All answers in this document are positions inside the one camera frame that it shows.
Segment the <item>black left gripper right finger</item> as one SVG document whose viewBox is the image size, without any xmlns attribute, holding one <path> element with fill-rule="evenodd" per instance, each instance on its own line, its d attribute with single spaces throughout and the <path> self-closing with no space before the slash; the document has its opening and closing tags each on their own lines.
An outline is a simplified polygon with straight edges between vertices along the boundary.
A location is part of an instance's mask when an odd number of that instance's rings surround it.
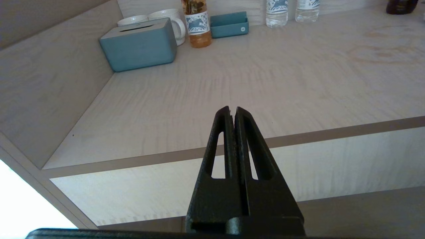
<svg viewBox="0 0 425 239">
<path fill-rule="evenodd" d="M 242 207 L 246 215 L 303 220 L 302 212 L 252 114 L 242 107 L 236 110 L 235 137 Z"/>
</svg>

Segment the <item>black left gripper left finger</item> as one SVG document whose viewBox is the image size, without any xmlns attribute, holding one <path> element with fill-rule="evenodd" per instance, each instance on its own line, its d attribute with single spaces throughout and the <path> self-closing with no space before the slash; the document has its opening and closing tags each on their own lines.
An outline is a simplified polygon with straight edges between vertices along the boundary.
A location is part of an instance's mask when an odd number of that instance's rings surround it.
<svg viewBox="0 0 425 239">
<path fill-rule="evenodd" d="M 212 176 L 219 134 L 224 136 L 225 178 Z M 230 108 L 214 116 L 199 174 L 186 215 L 187 230 L 226 230 L 227 222 L 243 214 L 240 160 Z"/>
</svg>

